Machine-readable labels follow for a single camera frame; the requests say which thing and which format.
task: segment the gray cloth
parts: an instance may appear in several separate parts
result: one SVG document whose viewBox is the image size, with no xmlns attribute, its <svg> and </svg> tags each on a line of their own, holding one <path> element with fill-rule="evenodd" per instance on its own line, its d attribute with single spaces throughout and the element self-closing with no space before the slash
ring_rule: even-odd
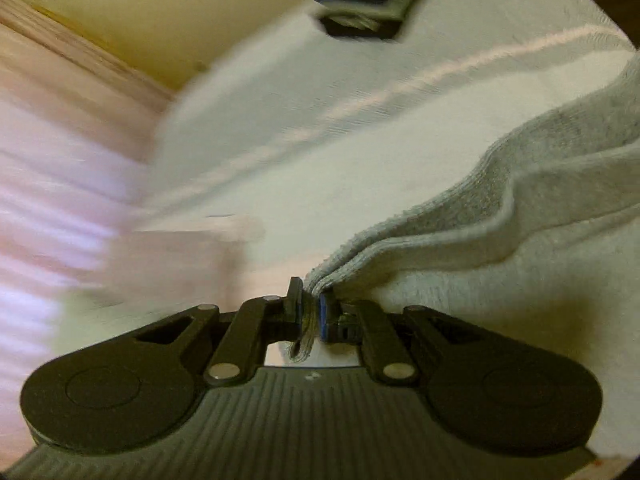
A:
<svg viewBox="0 0 640 480">
<path fill-rule="evenodd" d="M 424 304 L 590 368 L 591 447 L 640 450 L 640 54 L 607 88 L 529 121 L 442 195 L 361 232 L 306 289 Z M 309 312 L 306 343 L 316 334 Z M 308 344 L 303 345 L 303 353 Z"/>
</svg>

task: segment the gray fabric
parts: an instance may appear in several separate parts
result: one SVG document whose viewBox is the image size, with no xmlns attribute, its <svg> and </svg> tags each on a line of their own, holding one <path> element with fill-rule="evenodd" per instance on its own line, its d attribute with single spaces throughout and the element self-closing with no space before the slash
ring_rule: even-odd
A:
<svg viewBox="0 0 640 480">
<path fill-rule="evenodd" d="M 587 365 L 597 452 L 640 449 L 640 54 L 608 88 L 529 121 L 464 181 L 368 229 L 306 289 L 426 304 Z M 315 335 L 308 317 L 306 342 Z"/>
<path fill-rule="evenodd" d="M 521 53 L 517 59 L 507 56 L 448 76 L 437 86 L 400 93 L 381 105 L 337 118 L 325 116 L 332 107 L 389 91 L 451 60 L 585 26 L 603 27 L 604 32 Z M 299 156 L 300 150 L 392 119 L 445 91 L 506 73 L 542 71 L 586 52 L 629 48 L 623 38 L 606 33 L 615 28 L 591 0 L 419 0 L 397 43 L 336 40 L 317 29 L 309 16 L 297 30 L 286 31 L 298 38 L 297 45 L 259 78 L 211 99 L 198 114 L 179 121 L 173 116 L 163 125 L 149 178 L 149 215 L 158 218 L 193 208 L 269 164 L 281 164 Z M 310 141 L 279 145 L 284 132 L 300 128 L 320 133 Z M 240 170 L 233 167 L 233 176 L 226 179 L 210 178 L 230 160 L 272 144 L 277 156 Z M 175 197 L 165 199 L 174 192 Z"/>
</svg>

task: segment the wall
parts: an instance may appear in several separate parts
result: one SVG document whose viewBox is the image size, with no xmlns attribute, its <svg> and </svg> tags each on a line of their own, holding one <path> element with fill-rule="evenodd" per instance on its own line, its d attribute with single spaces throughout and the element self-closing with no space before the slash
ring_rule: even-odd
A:
<svg viewBox="0 0 640 480">
<path fill-rule="evenodd" d="M 302 0 L 24 0 L 170 88 Z"/>
</svg>

